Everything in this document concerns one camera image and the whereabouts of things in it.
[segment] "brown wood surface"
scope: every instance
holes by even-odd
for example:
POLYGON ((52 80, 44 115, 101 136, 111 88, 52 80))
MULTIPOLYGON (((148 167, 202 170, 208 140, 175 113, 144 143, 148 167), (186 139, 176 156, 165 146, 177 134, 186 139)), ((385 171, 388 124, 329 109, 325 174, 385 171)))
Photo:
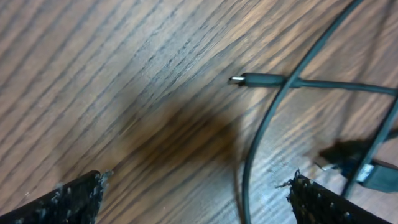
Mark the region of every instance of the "brown wood surface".
MULTIPOLYGON (((227 85, 288 75, 343 0, 1 0, 0 213, 89 170, 113 169, 98 223, 239 223, 242 159, 275 89, 227 85)), ((398 6, 365 0, 303 78, 398 85, 398 6), (387 9, 391 15, 384 21, 387 9)), ((262 140, 253 223, 295 223, 275 189, 336 139, 365 138, 392 97, 292 90, 262 140)), ((378 158, 398 165, 398 141, 378 158)), ((351 200, 398 223, 398 196, 351 200)))

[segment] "wooden table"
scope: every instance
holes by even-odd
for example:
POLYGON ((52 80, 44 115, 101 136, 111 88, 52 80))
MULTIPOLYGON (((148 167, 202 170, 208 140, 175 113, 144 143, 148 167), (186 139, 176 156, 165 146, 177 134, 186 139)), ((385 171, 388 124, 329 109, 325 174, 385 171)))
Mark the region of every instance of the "wooden table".
MULTIPOLYGON (((348 3, 0 1, 0 212, 112 169, 98 223, 240 223, 243 155, 276 89, 228 78, 288 75, 348 3)), ((365 0, 302 77, 396 87, 398 5, 388 4, 365 0)), ((288 189, 275 186, 298 168, 340 192, 345 180, 312 159, 372 134, 391 101, 292 90, 256 157, 253 222, 295 223, 288 189)), ((397 146, 377 157, 398 165, 397 146)), ((351 200, 398 222, 397 194, 357 186, 351 200)))

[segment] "wooden surface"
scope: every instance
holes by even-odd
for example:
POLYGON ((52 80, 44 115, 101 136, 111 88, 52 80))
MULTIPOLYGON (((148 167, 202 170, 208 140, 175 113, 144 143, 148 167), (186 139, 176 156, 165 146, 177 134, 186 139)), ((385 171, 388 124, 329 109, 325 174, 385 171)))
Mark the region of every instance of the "wooden surface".
MULTIPOLYGON (((98 223, 239 223, 241 161, 276 90, 227 80, 288 75, 348 3, 1 0, 0 213, 113 169, 98 223)), ((387 4, 365 0, 302 77, 397 86, 398 6, 387 4)), ((343 178, 313 157, 372 134, 391 100, 292 90, 256 157, 253 222, 295 223, 275 186, 298 168, 339 192, 343 178)), ((397 146, 378 158, 398 165, 397 146)), ((357 186, 351 200, 398 223, 396 194, 357 186)))

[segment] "wood grain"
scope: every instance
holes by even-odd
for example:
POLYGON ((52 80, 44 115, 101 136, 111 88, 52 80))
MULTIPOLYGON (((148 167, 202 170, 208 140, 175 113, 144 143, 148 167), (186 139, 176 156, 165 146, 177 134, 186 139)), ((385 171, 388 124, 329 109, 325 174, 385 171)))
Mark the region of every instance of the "wood grain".
MULTIPOLYGON (((275 89, 227 84, 288 75, 349 3, 334 0, 0 1, 0 213, 90 170, 115 175, 98 223, 239 223, 242 160, 275 89)), ((398 6, 364 1, 302 77, 398 85, 398 6), (391 15, 383 22, 386 11, 391 15)), ((292 90, 256 157, 254 223, 295 223, 287 189, 336 139, 365 138, 390 96, 292 90)), ((398 165, 397 141, 377 157, 398 165)), ((396 194, 352 201, 398 223, 396 194)))

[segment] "connector tip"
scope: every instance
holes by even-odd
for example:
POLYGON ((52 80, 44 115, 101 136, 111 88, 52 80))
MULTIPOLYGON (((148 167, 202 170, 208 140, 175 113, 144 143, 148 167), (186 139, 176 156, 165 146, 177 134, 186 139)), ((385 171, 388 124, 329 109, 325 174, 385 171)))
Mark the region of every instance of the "connector tip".
POLYGON ((229 82, 233 84, 242 84, 244 82, 245 77, 231 77, 229 78, 229 82))

